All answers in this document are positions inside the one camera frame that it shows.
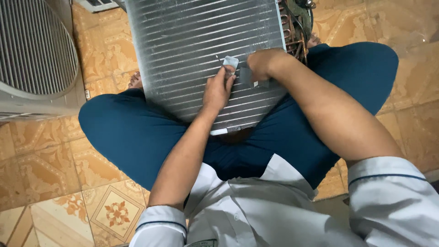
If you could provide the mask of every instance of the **metal grille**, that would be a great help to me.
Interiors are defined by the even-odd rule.
[[[239,69],[255,50],[284,46],[276,0],[129,0],[126,7],[146,97],[188,122],[220,68],[215,55],[238,58]],[[285,93],[238,77],[212,130],[255,126]]]
[[[45,1],[0,0],[1,90],[25,98],[60,94],[77,72],[73,40]]]

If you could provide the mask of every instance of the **fan grille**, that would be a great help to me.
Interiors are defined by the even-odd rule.
[[[45,1],[0,1],[0,84],[33,95],[59,94],[77,72],[73,40]]]

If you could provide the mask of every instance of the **right hand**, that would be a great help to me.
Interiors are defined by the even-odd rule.
[[[252,81],[268,80],[275,77],[279,63],[284,62],[284,57],[289,56],[281,48],[259,50],[250,54],[247,64],[252,70]]]

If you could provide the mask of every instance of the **man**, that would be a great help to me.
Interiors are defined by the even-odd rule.
[[[236,145],[209,137],[235,79],[224,68],[207,80],[189,127],[138,88],[83,106],[79,121],[93,146],[151,190],[130,246],[439,245],[438,194],[374,117],[396,76],[395,52],[321,44],[308,60],[307,68],[279,49],[249,55],[254,80],[272,77],[289,95]],[[351,229],[310,201],[340,157]]]

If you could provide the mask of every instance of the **left hand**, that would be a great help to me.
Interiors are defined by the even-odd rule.
[[[230,65],[226,65],[226,67],[229,72],[235,71]],[[236,78],[236,75],[229,76],[230,74],[226,72],[224,67],[221,67],[216,76],[207,79],[203,96],[204,110],[218,114],[227,105],[230,91]]]

